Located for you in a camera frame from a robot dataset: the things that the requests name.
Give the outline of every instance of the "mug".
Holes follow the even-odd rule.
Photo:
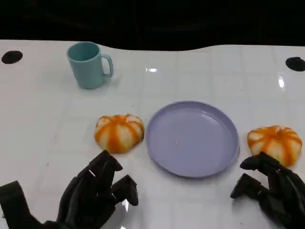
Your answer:
[[[101,54],[99,46],[93,42],[79,42],[67,51],[67,57],[72,67],[79,87],[95,89],[102,85],[105,77],[112,77],[113,63],[109,55]],[[110,67],[110,74],[104,74],[102,57]]]

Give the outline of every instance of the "white table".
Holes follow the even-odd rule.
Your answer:
[[[142,142],[116,156],[138,183],[138,207],[129,207],[121,229],[276,228],[257,203],[230,193],[250,156],[246,133],[288,125],[305,140],[305,74],[285,66],[305,58],[303,47],[221,45],[187,52],[140,52],[101,47],[115,66],[113,79],[86,91],[77,87],[66,50],[75,42],[0,41],[0,53],[20,50],[20,62],[0,62],[0,184],[18,180],[41,222],[54,220],[69,181],[101,150],[93,139],[101,115],[131,113],[148,123],[177,100],[204,101],[236,124],[238,163],[218,176],[190,180],[161,170]],[[305,178],[305,157],[294,168]],[[267,185],[258,172],[247,172]]]

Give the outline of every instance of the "toy pumpkin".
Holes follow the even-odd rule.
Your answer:
[[[251,130],[247,141],[252,155],[265,152],[285,167],[295,164],[302,149],[302,140],[297,133],[289,127],[278,125]]]
[[[95,132],[95,141],[109,153],[123,153],[143,140],[144,127],[139,117],[131,114],[102,116]]]

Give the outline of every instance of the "robotic hand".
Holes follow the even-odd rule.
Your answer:
[[[231,198],[245,194],[259,201],[262,211],[275,223],[287,229],[304,228],[305,184],[297,174],[264,152],[247,158],[240,167],[257,169],[268,176],[269,189],[244,173],[232,191]]]
[[[119,162],[101,152],[64,191],[56,222],[38,222],[30,213],[17,181],[0,187],[0,204],[9,229],[99,229],[123,200],[138,205],[136,183],[126,175],[112,185]]]

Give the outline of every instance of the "plate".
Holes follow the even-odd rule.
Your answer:
[[[239,155],[234,123],[219,109],[196,101],[177,102],[150,120],[150,157],[182,177],[205,177],[231,165]]]

